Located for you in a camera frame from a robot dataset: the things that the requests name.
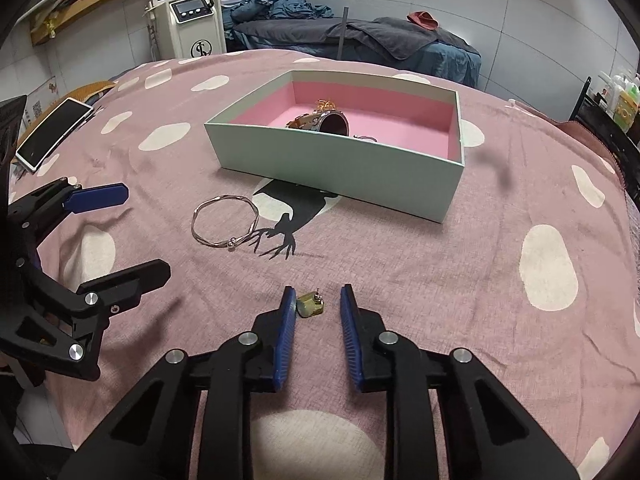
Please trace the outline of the white tablet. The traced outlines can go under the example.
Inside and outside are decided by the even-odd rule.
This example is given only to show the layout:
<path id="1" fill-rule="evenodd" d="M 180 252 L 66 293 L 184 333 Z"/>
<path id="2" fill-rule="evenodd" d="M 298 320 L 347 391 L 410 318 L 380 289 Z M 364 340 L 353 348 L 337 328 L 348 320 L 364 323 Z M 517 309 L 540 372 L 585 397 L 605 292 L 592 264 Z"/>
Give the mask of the white tablet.
<path id="1" fill-rule="evenodd" d="M 73 98 L 66 98 L 35 126 L 18 147 L 15 158 L 29 172 L 36 172 L 43 161 L 94 112 L 94 108 Z"/>

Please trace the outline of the rose gold wrist watch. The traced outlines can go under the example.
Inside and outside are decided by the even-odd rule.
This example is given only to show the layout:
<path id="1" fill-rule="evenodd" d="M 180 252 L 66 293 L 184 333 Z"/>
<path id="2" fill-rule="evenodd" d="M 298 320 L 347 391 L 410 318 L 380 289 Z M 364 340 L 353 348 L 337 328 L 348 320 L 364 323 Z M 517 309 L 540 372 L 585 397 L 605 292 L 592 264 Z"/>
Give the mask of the rose gold wrist watch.
<path id="1" fill-rule="evenodd" d="M 286 124 L 286 128 L 349 136 L 348 121 L 342 112 L 336 110 L 323 114 L 314 112 L 297 116 Z"/>

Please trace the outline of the pink polka dot bedsheet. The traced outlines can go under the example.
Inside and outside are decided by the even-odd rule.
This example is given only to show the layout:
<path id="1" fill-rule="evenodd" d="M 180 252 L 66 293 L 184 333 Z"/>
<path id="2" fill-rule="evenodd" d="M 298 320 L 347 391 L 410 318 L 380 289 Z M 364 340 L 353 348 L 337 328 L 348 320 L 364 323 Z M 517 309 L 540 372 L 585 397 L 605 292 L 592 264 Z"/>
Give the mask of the pink polka dot bedsheet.
<path id="1" fill-rule="evenodd" d="M 464 170 L 443 222 L 224 169 L 205 129 L 290 70 L 340 70 L 458 92 Z M 171 349 L 217 350 L 257 315 L 318 289 L 296 312 L 288 377 L 250 398 L 250 479 L 387 479 L 386 395 L 349 373 L 341 290 L 419 348 L 467 348 L 576 468 L 575 479 L 639 474 L 639 214 L 613 156 L 527 108 L 453 82 L 285 51 L 143 64 L 99 100 L 9 202 L 66 177 L 122 182 L 126 203 L 70 214 L 39 245 L 42 270 L 82 283 L 155 259 L 161 289 L 113 315 L 94 382 L 47 371 L 74 445 Z M 243 195 L 256 232 L 234 252 L 198 244 L 198 204 Z"/>

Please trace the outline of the massage bed grey cover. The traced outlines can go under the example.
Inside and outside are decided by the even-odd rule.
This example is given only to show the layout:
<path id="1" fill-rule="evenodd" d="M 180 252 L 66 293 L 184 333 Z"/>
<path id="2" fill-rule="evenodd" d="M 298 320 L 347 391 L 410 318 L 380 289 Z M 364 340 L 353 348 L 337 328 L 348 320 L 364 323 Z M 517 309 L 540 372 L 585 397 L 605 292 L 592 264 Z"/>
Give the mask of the massage bed grey cover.
<path id="1" fill-rule="evenodd" d="M 480 52 L 462 38 L 440 27 L 427 30 L 399 18 L 250 21 L 233 26 L 230 35 L 246 50 L 294 50 L 331 60 L 371 63 L 470 88 L 477 86 L 482 67 Z"/>

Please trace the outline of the mint box pink lining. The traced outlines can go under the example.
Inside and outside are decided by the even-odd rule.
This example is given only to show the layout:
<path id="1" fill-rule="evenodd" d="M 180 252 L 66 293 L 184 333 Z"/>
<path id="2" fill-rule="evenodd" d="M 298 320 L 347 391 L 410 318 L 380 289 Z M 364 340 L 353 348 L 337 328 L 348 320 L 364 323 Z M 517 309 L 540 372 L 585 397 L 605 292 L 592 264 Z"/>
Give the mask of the mint box pink lining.
<path id="1" fill-rule="evenodd" d="M 457 91 L 290 70 L 209 119 L 220 166 L 443 222 L 463 174 Z"/>

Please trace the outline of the green pump bottle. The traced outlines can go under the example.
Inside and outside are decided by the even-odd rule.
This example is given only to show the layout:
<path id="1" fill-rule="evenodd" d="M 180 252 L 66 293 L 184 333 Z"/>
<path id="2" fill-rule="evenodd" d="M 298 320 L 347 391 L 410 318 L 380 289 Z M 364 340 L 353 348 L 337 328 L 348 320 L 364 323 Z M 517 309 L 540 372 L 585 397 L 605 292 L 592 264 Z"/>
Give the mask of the green pump bottle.
<path id="1" fill-rule="evenodd" d="M 620 130 L 627 133 L 638 114 L 639 79 L 630 80 L 622 75 L 615 75 L 613 82 L 615 87 L 613 119 Z"/>

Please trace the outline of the white beauty machine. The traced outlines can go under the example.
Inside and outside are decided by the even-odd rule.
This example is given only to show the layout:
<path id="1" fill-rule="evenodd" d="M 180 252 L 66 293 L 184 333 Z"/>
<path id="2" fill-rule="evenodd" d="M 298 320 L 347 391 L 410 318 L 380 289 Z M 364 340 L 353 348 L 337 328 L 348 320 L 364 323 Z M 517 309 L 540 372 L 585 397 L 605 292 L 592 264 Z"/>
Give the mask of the white beauty machine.
<path id="1" fill-rule="evenodd" d="M 145 12 L 160 60 L 227 52 L 220 0 L 151 0 Z"/>

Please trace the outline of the red cloth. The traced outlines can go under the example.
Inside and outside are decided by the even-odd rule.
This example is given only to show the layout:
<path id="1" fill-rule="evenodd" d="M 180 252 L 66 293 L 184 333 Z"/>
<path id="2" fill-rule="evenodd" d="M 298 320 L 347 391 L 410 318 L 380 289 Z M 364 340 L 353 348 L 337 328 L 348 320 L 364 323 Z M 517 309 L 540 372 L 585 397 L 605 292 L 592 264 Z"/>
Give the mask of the red cloth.
<path id="1" fill-rule="evenodd" d="M 434 32 L 434 30 L 439 28 L 439 22 L 436 18 L 432 17 L 432 14 L 427 11 L 414 11 L 407 15 L 407 20 L 413 24 L 418 25 L 422 29 L 430 30 Z"/>

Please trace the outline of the thin silver bangle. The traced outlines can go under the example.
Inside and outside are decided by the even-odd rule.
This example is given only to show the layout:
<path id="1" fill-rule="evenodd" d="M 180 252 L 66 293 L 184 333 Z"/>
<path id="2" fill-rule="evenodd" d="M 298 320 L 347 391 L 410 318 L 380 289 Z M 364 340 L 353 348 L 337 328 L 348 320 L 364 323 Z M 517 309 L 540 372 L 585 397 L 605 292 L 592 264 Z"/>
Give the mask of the thin silver bangle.
<path id="1" fill-rule="evenodd" d="M 257 230 L 259 210 L 243 195 L 218 195 L 193 211 L 190 230 L 198 244 L 234 252 Z"/>

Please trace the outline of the crumpled blue blanket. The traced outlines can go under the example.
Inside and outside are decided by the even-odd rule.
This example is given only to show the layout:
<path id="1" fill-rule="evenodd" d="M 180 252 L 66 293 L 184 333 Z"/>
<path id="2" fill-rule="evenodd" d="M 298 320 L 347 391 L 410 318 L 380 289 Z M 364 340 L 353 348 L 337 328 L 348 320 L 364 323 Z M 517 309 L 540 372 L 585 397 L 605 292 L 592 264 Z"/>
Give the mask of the crumpled blue blanket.
<path id="1" fill-rule="evenodd" d="M 334 18 L 333 10 L 329 6 L 317 6 L 308 0 L 243 0 L 222 10 L 222 19 L 227 28 L 251 21 L 320 18 Z"/>

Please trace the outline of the gold cluster earring pair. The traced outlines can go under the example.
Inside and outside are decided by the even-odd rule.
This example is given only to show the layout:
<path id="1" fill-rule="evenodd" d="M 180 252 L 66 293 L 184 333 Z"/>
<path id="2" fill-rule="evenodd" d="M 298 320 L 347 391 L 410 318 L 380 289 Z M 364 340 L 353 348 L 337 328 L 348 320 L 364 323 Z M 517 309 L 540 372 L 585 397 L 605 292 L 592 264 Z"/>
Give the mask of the gold cluster earring pair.
<path id="1" fill-rule="evenodd" d="M 332 112 L 332 110 L 336 110 L 336 105 L 329 100 L 318 100 L 316 106 L 314 107 L 314 111 L 317 114 Z"/>

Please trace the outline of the black trolley rack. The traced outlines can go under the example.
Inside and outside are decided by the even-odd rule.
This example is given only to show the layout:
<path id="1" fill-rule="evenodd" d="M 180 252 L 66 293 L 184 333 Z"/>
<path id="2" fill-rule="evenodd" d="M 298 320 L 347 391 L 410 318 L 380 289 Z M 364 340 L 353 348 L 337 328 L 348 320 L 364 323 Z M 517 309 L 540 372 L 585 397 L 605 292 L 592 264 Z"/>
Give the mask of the black trolley rack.
<path id="1" fill-rule="evenodd" d="M 639 199 L 639 149 L 634 141 L 616 125 L 608 113 L 600 107 L 601 98 L 588 96 L 591 78 L 582 86 L 570 120 L 581 124 L 593 133 L 612 153 L 622 170 L 627 193 Z"/>

